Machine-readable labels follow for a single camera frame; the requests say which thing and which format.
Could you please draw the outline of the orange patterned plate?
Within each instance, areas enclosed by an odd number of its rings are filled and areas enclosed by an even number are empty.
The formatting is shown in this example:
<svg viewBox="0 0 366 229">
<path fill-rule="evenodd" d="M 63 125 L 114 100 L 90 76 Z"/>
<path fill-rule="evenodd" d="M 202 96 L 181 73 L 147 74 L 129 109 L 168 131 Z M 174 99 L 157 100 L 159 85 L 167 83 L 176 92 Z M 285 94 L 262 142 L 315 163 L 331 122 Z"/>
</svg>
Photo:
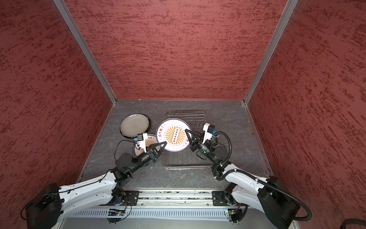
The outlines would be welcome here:
<svg viewBox="0 0 366 229">
<path fill-rule="evenodd" d="M 138 157 L 144 153 L 149 145 L 157 143 L 156 136 L 153 134 L 143 133 L 133 139 L 134 147 L 132 148 L 133 155 Z"/>
</svg>

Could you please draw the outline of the small patterned plate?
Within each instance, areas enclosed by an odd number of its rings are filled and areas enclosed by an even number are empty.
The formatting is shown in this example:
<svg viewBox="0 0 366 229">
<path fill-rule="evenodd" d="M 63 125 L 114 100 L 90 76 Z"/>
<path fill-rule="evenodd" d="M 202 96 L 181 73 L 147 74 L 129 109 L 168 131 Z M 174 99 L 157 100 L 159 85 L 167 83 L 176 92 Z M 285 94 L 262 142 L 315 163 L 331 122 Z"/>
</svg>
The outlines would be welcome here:
<svg viewBox="0 0 366 229">
<path fill-rule="evenodd" d="M 165 150 L 169 152 L 181 152 L 190 146 L 186 130 L 191 130 L 190 126 L 183 120 L 170 118 L 163 121 L 156 130 L 158 143 L 166 142 Z"/>
</svg>

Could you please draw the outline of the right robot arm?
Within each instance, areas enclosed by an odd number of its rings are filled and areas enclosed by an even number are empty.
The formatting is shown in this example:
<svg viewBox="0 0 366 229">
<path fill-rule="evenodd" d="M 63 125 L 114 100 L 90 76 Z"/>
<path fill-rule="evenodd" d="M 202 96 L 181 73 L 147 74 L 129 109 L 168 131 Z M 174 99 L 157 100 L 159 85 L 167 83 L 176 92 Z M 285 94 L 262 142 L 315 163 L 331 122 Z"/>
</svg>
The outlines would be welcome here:
<svg viewBox="0 0 366 229">
<path fill-rule="evenodd" d="M 231 184 L 226 191 L 236 203 L 264 213 L 278 229 L 289 228 L 293 221 L 311 220 L 310 208 L 294 197 L 280 179 L 253 175 L 230 162 L 232 143 L 225 132 L 210 128 L 204 133 L 189 129 L 185 133 L 190 149 L 213 164 L 213 177 Z"/>
</svg>

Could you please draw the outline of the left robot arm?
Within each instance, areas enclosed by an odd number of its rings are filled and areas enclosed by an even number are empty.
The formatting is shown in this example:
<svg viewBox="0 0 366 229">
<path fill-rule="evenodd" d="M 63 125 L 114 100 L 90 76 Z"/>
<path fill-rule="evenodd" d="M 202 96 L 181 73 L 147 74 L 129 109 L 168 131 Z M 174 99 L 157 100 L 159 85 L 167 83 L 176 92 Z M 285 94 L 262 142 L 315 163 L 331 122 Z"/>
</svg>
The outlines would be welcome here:
<svg viewBox="0 0 366 229">
<path fill-rule="evenodd" d="M 115 161 L 115 168 L 99 177 L 65 186 L 51 183 L 25 205 L 27 228 L 50 229 L 58 221 L 95 206 L 106 205 L 113 198 L 122 198 L 122 187 L 140 168 L 155 162 L 167 142 L 151 144 L 138 157 L 124 153 Z"/>
</svg>

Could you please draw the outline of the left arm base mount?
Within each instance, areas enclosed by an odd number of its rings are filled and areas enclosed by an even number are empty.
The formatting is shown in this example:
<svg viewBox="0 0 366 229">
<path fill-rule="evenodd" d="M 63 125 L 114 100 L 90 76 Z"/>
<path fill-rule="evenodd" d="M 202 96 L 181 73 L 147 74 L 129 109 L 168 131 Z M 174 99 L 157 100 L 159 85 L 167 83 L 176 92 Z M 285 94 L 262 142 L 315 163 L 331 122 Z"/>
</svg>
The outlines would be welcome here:
<svg viewBox="0 0 366 229">
<path fill-rule="evenodd" d="M 131 206 L 136 206 L 139 194 L 140 192 L 135 190 L 125 190 L 116 192 L 113 194 L 113 198 L 109 204 L 111 204 L 112 206 L 125 206 L 125 207 L 127 207 L 129 204 Z"/>
</svg>

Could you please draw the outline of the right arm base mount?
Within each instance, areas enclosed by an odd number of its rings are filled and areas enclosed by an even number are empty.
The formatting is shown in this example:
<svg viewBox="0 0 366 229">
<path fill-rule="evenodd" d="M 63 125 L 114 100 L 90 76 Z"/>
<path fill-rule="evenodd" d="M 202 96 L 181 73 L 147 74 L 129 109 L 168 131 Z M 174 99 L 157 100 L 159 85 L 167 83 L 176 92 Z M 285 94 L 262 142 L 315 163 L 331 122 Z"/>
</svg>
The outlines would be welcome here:
<svg viewBox="0 0 366 229">
<path fill-rule="evenodd" d="M 239 207 L 239 206 L 248 206 L 244 203 L 239 203 L 234 199 L 234 196 L 231 192 L 228 191 L 212 191 L 212 200 L 214 206 L 222 206 L 222 207 Z"/>
</svg>

